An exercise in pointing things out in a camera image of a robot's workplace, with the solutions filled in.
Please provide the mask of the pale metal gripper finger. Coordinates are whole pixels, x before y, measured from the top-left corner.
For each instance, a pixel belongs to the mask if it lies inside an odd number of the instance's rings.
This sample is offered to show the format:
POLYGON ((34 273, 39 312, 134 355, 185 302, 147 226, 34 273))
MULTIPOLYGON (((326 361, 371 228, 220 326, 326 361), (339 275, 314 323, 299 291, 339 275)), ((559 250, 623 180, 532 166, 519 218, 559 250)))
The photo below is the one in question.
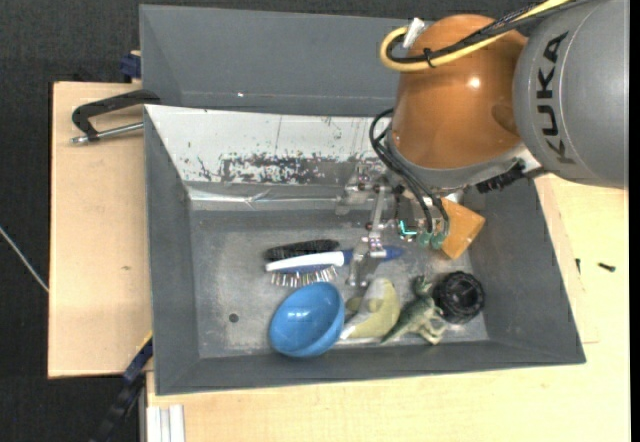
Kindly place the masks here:
POLYGON ((385 258, 386 249, 379 238, 363 237, 352 250, 347 284, 352 287, 366 287, 385 258))
POLYGON ((335 214, 343 216, 353 210, 372 212, 376 206, 381 174, 370 166, 357 166, 338 196, 335 214))

